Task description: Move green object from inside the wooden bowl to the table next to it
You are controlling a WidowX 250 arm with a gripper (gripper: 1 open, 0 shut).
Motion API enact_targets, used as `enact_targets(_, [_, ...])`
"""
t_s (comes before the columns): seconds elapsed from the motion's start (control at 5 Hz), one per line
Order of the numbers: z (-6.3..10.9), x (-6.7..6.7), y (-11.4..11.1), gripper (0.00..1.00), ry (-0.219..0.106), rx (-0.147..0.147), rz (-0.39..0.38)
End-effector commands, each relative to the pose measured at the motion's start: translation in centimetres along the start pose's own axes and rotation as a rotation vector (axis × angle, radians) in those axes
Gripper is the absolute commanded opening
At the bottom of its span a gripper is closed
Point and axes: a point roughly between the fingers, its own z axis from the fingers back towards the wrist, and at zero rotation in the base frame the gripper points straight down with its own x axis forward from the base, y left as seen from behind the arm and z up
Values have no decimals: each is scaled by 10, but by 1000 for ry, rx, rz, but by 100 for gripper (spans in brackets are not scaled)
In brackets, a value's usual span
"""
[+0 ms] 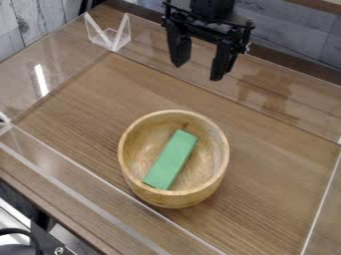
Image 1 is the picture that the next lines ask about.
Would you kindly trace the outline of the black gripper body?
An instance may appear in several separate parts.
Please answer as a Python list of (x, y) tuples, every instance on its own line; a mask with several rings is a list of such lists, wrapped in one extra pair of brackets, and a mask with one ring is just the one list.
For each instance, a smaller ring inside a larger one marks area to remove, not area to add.
[(227, 40), (237, 53), (248, 51), (256, 24), (235, 11), (236, 0), (165, 0), (164, 26), (174, 49), (192, 37), (218, 44)]

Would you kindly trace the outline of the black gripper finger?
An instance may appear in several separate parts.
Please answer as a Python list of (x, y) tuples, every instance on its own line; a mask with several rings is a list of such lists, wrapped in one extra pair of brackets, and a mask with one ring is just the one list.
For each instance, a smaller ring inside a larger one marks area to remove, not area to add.
[(180, 68), (190, 59), (192, 38), (176, 23), (168, 23), (166, 29), (170, 48), (170, 60), (173, 64)]
[(236, 44), (229, 40), (222, 40), (217, 44), (216, 56), (212, 62), (210, 79), (220, 81), (224, 75), (231, 72), (237, 59)]

